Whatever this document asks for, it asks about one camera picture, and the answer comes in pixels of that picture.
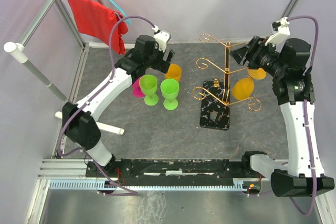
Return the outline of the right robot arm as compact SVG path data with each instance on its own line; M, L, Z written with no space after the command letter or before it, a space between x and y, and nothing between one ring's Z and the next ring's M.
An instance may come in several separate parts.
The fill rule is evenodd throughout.
M246 177L263 174L277 197L311 197L335 188L334 179L325 175L317 150L312 69L306 67L310 49L306 41L289 38L281 52L276 52L275 46L255 36L230 53L239 65L261 68L273 78L272 90L286 126L288 165L277 164L263 152L250 152L240 171Z

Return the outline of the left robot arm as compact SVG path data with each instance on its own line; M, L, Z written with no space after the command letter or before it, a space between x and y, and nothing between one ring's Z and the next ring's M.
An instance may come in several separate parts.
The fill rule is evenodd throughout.
M63 134L83 148L98 163L98 172L104 177L116 171L114 155L101 141L97 120L109 104L125 89L131 87L148 68L167 73L174 51L164 59L167 43L171 39L167 31L153 36L140 35L132 49L117 61L109 75L85 98L62 108Z

